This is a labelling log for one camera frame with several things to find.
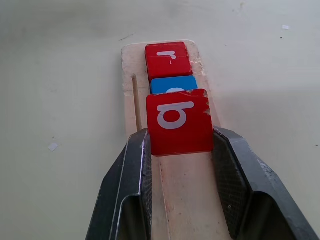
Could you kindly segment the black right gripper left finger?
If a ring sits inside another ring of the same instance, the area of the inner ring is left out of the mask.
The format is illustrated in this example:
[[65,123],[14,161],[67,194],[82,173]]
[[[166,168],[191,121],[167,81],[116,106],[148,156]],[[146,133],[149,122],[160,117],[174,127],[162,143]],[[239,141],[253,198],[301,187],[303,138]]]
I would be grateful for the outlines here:
[[152,155],[147,129],[129,137],[105,175],[85,240],[152,240]]

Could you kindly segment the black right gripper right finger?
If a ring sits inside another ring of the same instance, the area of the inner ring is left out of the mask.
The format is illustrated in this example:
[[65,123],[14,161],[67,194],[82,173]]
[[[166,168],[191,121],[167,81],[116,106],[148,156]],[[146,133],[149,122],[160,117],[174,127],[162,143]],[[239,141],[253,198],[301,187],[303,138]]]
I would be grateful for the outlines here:
[[217,190],[232,240],[320,240],[279,176],[234,131],[214,127]]

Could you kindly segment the red letter b block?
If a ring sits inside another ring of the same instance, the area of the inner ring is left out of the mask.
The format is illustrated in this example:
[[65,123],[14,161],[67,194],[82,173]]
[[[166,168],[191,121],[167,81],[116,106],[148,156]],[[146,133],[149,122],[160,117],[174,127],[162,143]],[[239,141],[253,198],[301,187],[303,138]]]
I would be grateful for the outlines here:
[[205,89],[150,94],[146,98],[146,115],[152,155],[213,150],[213,123]]

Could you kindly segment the wooden letter tray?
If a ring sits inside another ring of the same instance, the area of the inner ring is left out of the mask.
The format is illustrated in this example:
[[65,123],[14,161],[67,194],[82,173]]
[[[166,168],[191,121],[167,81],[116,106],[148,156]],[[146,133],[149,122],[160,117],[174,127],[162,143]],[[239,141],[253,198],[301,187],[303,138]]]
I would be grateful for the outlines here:
[[[150,93],[145,43],[121,50],[125,129],[147,127]],[[232,240],[218,194],[211,153],[152,158],[152,240]]]

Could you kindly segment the blue letter o block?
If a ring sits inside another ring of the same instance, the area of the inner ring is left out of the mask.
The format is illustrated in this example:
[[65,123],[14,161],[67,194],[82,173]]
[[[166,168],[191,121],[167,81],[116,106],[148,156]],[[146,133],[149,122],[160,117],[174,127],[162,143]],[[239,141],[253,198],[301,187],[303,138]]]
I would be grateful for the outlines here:
[[189,91],[197,88],[196,78],[192,75],[156,78],[150,83],[150,91],[152,94]]

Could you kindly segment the red letter r block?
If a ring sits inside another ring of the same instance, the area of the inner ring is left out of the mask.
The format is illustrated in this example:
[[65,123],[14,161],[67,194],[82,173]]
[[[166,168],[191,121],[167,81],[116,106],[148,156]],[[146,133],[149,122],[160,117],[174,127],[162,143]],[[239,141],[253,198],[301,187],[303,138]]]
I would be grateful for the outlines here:
[[149,81],[193,74],[189,52],[182,41],[146,45],[145,60]]

